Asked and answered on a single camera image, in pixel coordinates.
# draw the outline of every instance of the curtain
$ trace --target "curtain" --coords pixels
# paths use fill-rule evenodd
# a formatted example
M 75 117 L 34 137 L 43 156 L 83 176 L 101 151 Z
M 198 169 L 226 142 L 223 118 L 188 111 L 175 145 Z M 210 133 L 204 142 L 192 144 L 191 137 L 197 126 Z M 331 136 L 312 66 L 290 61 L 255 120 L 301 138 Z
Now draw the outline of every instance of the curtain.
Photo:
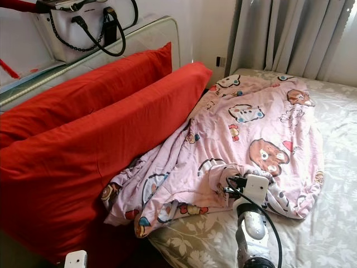
M 353 0 L 238 0 L 226 75 L 239 68 L 327 80 Z

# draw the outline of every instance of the blanket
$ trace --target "blanket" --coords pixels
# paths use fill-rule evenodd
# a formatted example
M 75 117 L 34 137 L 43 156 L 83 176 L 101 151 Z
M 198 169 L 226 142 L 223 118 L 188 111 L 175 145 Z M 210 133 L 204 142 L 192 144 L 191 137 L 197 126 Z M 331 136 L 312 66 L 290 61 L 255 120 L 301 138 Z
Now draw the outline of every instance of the blanket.
M 163 144 L 103 190 L 105 223 L 134 220 L 137 237 L 145 237 L 176 218 L 231 209 L 234 200 L 223 187 L 235 174 L 265 176 L 269 187 L 262 207 L 305 218 L 324 179 L 322 138 L 306 85 L 287 76 L 271 84 L 232 75 L 202 101 Z

